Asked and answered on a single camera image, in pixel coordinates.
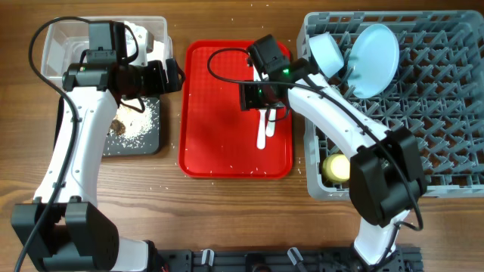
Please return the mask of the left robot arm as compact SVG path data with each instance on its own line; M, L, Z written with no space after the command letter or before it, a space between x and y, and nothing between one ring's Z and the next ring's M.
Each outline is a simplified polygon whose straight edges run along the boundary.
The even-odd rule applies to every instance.
M119 107L180 91L185 74L146 26L89 20L88 47L54 90L64 103L52 158L33 201L11 215L39 271L167 271L150 240L119 235L98 209L104 145Z

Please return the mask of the light blue plate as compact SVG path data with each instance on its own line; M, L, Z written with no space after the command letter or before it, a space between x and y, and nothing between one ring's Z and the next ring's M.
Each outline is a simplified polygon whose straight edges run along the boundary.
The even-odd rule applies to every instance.
M358 98L370 98L383 92L392 81L399 64L399 43L383 24L366 28L351 48L347 66L352 72L347 80Z

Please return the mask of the white napkin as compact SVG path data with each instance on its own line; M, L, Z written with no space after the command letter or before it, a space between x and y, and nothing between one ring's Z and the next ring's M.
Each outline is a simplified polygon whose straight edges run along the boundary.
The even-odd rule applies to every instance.
M165 58L165 45L156 40L154 35L143 26L138 26L129 21L124 24L130 28L135 36L132 36L130 31L126 30L126 50L129 57L131 57L138 49L138 56L130 64L133 66L147 66L147 63L152 60L160 60L162 63Z

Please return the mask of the yellow cup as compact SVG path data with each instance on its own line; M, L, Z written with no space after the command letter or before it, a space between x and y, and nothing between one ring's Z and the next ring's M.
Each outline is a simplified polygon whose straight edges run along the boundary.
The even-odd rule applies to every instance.
M350 176L350 162L343 154L330 155L323 161L322 174L332 183L347 182Z

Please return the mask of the white plastic spoon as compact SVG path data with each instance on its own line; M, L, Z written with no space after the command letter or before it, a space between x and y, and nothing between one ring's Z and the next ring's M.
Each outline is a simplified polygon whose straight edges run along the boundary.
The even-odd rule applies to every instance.
M268 123L265 129L265 135L268 138L271 138L275 134L275 117L276 117L276 109L270 109L268 112Z

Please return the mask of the rice and food scraps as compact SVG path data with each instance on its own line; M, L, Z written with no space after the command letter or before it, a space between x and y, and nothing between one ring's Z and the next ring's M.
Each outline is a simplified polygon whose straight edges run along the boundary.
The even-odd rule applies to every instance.
M139 100L123 100L111 122L109 135L133 141L140 139L141 136L145 136L155 129L159 101L156 98L146 97L141 100L144 104L143 113L135 110L135 108L141 109Z

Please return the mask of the light blue bowl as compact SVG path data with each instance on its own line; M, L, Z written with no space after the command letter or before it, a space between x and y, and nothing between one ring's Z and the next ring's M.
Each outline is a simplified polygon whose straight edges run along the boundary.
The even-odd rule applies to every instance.
M331 78L343 68L343 56L329 33L311 37L309 48L319 69L326 77Z

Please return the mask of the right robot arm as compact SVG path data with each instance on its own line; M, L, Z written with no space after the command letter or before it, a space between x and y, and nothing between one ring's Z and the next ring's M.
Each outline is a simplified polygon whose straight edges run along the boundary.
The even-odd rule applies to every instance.
M353 248L368 267L382 267L396 236L427 192L416 137L374 121L331 87L304 58L290 61L271 35L243 50L258 74L240 82L242 110L283 104L310 120L349 160L349 197L361 216Z

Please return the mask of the white plastic fork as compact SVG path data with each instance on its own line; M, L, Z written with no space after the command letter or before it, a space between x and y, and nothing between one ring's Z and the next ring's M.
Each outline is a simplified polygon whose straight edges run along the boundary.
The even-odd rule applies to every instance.
M265 142L266 142L266 136L265 136L265 114L266 110L259 110L259 126L258 126L258 132L257 132L257 139L256 139L256 147L259 150L264 150L265 149Z

